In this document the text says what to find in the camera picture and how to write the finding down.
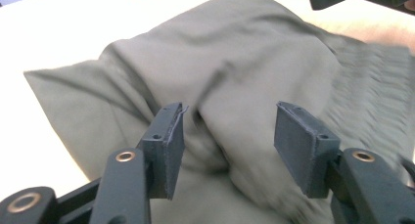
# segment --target olive green fabric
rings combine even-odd
[[[342,148],[398,156],[414,143],[415,62],[303,22],[273,0],[211,0],[97,61],[25,77],[68,151],[93,179],[107,156],[135,147],[158,109],[190,106],[173,202],[155,223],[331,223],[273,147],[278,101],[318,116]]]

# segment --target table surface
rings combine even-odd
[[[0,8],[0,201],[34,186],[52,187],[59,197],[88,182],[50,126],[24,70],[97,59],[109,43],[146,32],[206,1],[24,0]],[[277,1],[334,32],[368,18],[381,23],[385,15],[415,30],[414,18],[360,0],[322,12],[312,12],[307,0]]]

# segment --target garment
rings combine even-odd
[[[96,61],[24,75],[90,178],[135,147],[160,107],[182,102],[186,150],[155,223],[331,223],[273,147],[276,104],[304,107],[401,175],[415,128],[415,59],[303,22],[273,0],[211,0],[110,44]]]

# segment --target green cloth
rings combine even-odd
[[[90,179],[111,152],[137,145],[160,107],[190,106],[177,192],[152,202],[154,223],[331,223],[329,202],[307,199],[273,147],[276,104],[306,108],[343,149],[372,150],[402,175],[414,60],[330,34],[273,0],[211,0],[99,60],[25,77]]]

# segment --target wrinkled fabric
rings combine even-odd
[[[111,152],[137,145],[160,107],[190,106],[177,193],[152,203],[155,223],[331,223],[329,201],[307,199],[273,147],[275,105],[304,107],[342,149],[372,150],[402,175],[414,60],[330,34],[273,0],[211,0],[99,60],[25,77],[90,179]]]

